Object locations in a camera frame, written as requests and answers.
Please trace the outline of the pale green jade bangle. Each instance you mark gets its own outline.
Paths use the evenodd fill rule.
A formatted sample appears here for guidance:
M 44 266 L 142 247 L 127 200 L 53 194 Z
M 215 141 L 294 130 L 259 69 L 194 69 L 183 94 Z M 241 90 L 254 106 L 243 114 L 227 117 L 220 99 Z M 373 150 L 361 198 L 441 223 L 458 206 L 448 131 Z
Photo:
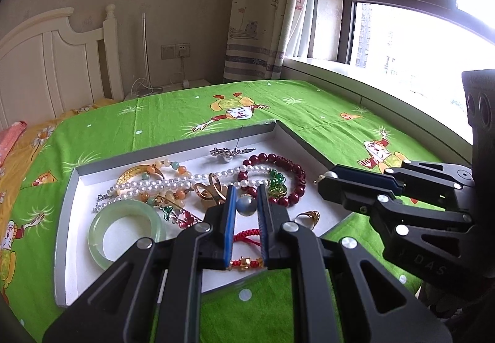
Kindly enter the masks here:
M 157 212 L 141 201 L 118 201 L 96 214 L 87 244 L 94 262 L 106 270 L 143 237 L 154 242 L 166 239 L 165 226 Z

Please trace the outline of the silver rhinestone brooch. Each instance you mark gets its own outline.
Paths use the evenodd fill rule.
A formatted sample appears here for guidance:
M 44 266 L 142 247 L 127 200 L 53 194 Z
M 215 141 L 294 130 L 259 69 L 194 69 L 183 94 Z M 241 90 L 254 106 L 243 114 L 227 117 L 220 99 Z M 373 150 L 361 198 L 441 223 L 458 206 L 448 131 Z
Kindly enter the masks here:
M 255 148 L 213 148 L 210 151 L 210 155 L 214 158 L 221 158 L 225 162 L 230 162 L 239 155 L 249 154 L 255 150 Z

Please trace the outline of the green cartoon bed sheet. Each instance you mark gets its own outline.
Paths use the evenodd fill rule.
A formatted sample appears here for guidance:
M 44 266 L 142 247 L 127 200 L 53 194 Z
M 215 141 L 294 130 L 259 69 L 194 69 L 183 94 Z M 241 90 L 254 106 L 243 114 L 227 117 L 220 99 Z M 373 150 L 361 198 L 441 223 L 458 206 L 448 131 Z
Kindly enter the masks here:
M 64 120 L 25 176 L 3 233 L 1 294 L 35 341 L 61 314 L 54 245 L 71 172 L 93 161 L 188 137 L 279 120 L 335 163 L 381 171 L 433 159 L 357 103 L 296 80 L 247 81 L 103 106 Z

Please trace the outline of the dark framed window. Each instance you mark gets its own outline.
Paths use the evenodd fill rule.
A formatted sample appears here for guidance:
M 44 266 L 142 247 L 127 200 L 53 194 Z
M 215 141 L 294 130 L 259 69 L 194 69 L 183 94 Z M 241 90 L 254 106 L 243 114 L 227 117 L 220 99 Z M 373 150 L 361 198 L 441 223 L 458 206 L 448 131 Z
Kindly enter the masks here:
M 342 0 L 336 57 L 284 62 L 375 111 L 447 162 L 470 163 L 465 71 L 494 67 L 494 0 Z

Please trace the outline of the yellow floral bed sheet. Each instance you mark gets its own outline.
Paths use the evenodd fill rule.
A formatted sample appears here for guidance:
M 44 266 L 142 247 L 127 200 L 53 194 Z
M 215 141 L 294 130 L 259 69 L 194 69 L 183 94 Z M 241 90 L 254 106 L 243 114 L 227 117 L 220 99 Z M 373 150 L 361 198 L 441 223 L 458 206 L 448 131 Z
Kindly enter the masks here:
M 54 130 L 64 120 L 93 109 L 115 104 L 116 101 L 104 98 L 96 103 L 77 109 L 70 109 L 56 119 L 27 127 L 13 148 L 1 163 L 1 231 L 7 228 L 14 201 L 19 194 L 21 184 L 29 168 L 42 148 L 48 146 L 48 140 Z

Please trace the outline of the white nightstand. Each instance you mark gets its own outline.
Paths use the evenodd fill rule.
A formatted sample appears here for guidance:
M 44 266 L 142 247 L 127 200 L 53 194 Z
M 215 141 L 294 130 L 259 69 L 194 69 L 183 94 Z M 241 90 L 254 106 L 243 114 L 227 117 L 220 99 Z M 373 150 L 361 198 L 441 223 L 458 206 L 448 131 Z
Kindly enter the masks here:
M 188 80 L 186 82 L 172 83 L 164 86 L 153 86 L 147 79 L 138 78 L 132 83 L 131 91 L 124 97 L 125 101 L 133 100 L 140 97 L 153 96 L 156 94 L 180 91 L 191 88 L 211 86 L 207 80 Z

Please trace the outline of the pink folded quilt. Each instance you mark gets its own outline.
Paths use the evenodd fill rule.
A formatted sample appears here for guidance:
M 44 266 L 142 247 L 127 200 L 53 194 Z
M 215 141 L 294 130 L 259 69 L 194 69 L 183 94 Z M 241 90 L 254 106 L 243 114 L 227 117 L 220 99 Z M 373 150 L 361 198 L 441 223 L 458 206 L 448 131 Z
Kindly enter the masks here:
M 27 129 L 27 123 L 16 121 L 0 133 L 0 165 L 3 165 L 15 143 Z

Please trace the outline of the patterned window curtain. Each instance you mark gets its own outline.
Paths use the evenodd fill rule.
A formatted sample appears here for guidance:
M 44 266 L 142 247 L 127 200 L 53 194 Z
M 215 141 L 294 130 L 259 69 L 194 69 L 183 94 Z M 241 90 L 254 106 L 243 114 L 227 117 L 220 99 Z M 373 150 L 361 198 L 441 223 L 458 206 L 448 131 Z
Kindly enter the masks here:
M 306 0 L 232 0 L 223 78 L 278 79 Z

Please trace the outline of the white wooden headboard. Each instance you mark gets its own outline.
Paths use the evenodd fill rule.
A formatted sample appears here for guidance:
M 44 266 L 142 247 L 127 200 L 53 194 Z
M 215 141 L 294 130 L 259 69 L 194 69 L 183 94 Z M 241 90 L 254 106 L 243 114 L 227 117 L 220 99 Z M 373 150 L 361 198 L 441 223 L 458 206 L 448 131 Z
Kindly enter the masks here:
M 1 40 L 1 128 L 35 125 L 105 97 L 125 97 L 115 6 L 100 28 L 76 32 L 73 8 L 25 20 Z

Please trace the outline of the wall power socket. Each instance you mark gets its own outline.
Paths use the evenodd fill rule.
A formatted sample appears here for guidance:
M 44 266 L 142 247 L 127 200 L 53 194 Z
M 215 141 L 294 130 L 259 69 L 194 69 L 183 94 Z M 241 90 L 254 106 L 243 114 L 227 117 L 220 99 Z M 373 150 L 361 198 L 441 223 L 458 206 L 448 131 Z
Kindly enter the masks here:
M 191 56 L 191 44 L 173 44 L 160 47 L 161 60 L 188 58 Z

